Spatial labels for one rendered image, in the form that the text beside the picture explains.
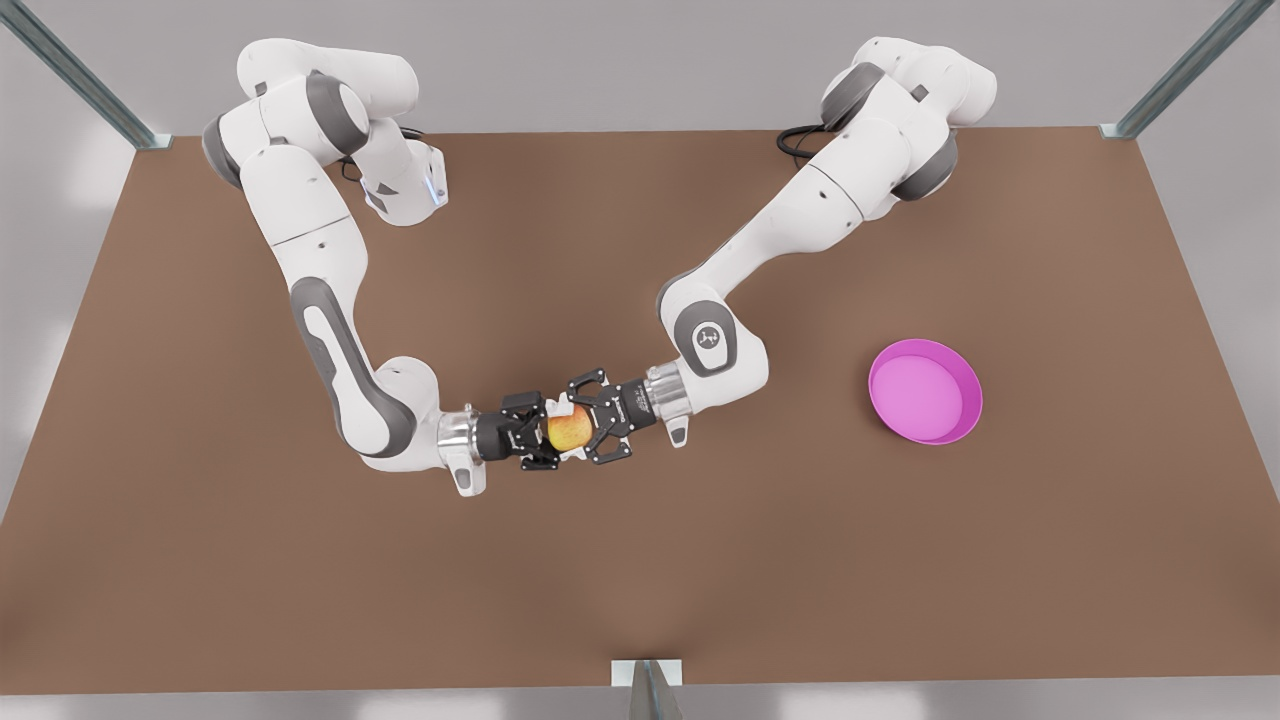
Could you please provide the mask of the pink bowl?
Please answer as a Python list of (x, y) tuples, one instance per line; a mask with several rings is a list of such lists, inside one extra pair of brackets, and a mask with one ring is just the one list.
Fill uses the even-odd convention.
[(984, 409), (980, 379), (947, 345), (900, 340), (872, 361), (868, 395), (893, 433), (919, 445), (951, 445), (969, 436)]

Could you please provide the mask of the yellow red apple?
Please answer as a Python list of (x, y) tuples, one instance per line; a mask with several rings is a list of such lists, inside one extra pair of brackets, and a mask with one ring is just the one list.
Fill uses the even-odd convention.
[(566, 454), (586, 446), (595, 434), (589, 411), (577, 404), (568, 415), (547, 419), (547, 437), (557, 452)]

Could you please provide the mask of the silver frame post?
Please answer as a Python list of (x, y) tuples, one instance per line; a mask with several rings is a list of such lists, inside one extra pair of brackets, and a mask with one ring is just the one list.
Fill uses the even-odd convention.
[(673, 687), (684, 684), (680, 659), (611, 661), (611, 685), (628, 687), (628, 720), (684, 720)]
[(1158, 81), (1115, 123), (1098, 126), (1110, 140), (1135, 140), (1155, 123), (1276, 0), (1233, 0)]
[(150, 129), (22, 0), (0, 0), (0, 23), (138, 151), (172, 146)]

